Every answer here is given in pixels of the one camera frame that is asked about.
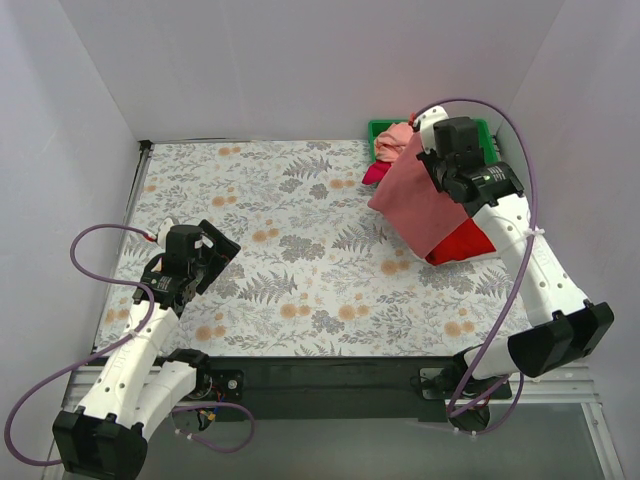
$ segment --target pink towel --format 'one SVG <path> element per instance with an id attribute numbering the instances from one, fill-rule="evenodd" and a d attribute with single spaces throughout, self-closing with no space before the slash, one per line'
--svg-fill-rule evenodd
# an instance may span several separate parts
<path id="1" fill-rule="evenodd" d="M 408 123 L 394 123 L 373 141 L 376 160 L 393 163 L 407 146 L 413 129 Z"/>
<path id="2" fill-rule="evenodd" d="M 378 185 L 369 207 L 382 213 L 411 250 L 425 258 L 469 217 L 462 205 L 436 191 L 416 158 L 420 151 L 416 133 Z"/>

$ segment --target floral tablecloth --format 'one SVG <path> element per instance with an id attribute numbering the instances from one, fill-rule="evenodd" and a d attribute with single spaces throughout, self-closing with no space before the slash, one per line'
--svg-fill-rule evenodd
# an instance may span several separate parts
<path id="1" fill-rule="evenodd" d="M 432 267 L 367 207 L 364 141 L 156 145 L 132 225 L 208 219 L 242 251 L 185 310 L 163 353 L 449 355 L 480 343 L 511 285 L 501 261 Z M 130 235 L 117 276 L 158 247 Z M 96 344 L 116 340 L 132 289 L 114 287 Z M 527 327 L 517 302 L 503 334 Z"/>

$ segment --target green tray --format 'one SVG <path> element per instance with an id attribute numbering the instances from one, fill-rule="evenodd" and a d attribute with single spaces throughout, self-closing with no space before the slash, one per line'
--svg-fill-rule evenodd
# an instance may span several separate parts
<path id="1" fill-rule="evenodd" d="M 478 135 L 480 140 L 480 146 L 484 150 L 484 162 L 487 165 L 496 163 L 498 159 L 498 153 L 496 152 L 493 137 L 489 133 L 489 125 L 485 120 L 481 118 L 474 119 L 478 125 Z M 392 124 L 407 122 L 407 119 L 395 119 L 395 120 L 371 120 L 369 122 L 369 148 L 371 150 L 371 162 L 376 161 L 376 152 L 373 148 L 373 141 L 378 135 L 386 131 Z"/>

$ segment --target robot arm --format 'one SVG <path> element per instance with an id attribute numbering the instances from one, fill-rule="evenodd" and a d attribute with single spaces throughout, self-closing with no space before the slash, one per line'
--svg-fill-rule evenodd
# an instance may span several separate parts
<path id="1" fill-rule="evenodd" d="M 140 283 L 154 294 L 151 318 L 134 329 L 149 309 L 142 289 L 123 336 L 133 338 L 113 351 L 107 364 L 75 412 L 60 412 L 53 434 L 65 469 L 93 478 L 136 478 L 146 457 L 147 440 L 185 396 L 205 391 L 207 355 L 180 350 L 144 385 L 149 370 L 185 306 L 202 294 L 236 256 L 240 247 L 210 223 L 174 225 L 165 221 L 158 243 L 165 253 L 145 267 Z"/>
<path id="2" fill-rule="evenodd" d="M 472 378 L 517 372 L 537 377 L 590 354 L 613 322 L 613 313 L 606 303 L 593 305 L 569 278 L 544 231 L 530 230 L 529 204 L 513 170 L 503 162 L 484 164 L 476 124 L 467 117 L 448 119 L 442 107 L 435 107 L 416 119 L 414 129 L 420 131 L 424 148 L 418 159 L 436 189 L 464 206 L 512 278 L 522 264 L 527 238 L 534 236 L 520 290 L 533 328 L 495 340 Z M 479 348 L 456 355 L 458 379 Z"/>

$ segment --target white wall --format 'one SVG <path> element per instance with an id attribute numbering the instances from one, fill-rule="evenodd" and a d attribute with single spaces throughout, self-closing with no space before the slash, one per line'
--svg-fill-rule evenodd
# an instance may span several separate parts
<path id="1" fill-rule="evenodd" d="M 473 95 L 507 108 L 563 0 L 61 0 L 138 139 L 364 138 Z"/>
<path id="2" fill-rule="evenodd" d="M 83 227 L 122 220 L 137 145 L 55 0 L 0 1 L 0 421 L 36 381 L 88 354 L 104 286 L 73 270 Z M 109 273 L 117 236 L 82 261 Z M 45 459 L 66 380 L 34 397 L 14 437 Z M 36 479 L 0 448 L 0 478 Z"/>
<path id="3" fill-rule="evenodd" d="M 640 4 L 567 0 L 510 109 L 538 170 L 541 226 L 616 315 L 590 366 L 628 478 L 640 476 L 639 78 Z M 499 140 L 517 159 L 506 128 Z"/>

